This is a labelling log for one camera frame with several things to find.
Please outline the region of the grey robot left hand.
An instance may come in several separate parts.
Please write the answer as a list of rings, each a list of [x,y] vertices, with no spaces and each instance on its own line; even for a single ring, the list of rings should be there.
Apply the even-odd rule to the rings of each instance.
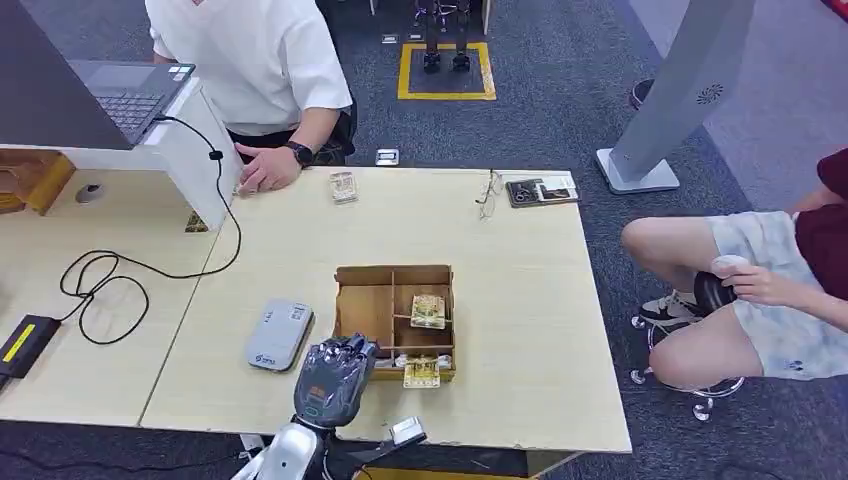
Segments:
[[[379,345],[361,333],[309,347],[294,390],[295,418],[319,429],[352,422],[373,372]]]

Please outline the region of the person's left hand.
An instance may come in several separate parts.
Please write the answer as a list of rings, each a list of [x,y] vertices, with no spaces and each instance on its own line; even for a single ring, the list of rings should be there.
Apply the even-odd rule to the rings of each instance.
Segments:
[[[236,150],[251,158],[240,177],[240,196],[268,192],[289,186],[298,179],[302,166],[288,147],[256,148],[235,144]]]

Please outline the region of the seated person's hand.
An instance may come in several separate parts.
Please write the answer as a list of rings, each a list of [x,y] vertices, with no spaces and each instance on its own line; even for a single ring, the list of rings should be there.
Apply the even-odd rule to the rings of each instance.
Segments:
[[[749,264],[722,265],[714,274],[722,280],[723,286],[731,287],[739,299],[758,304],[795,306],[803,289],[791,279]]]

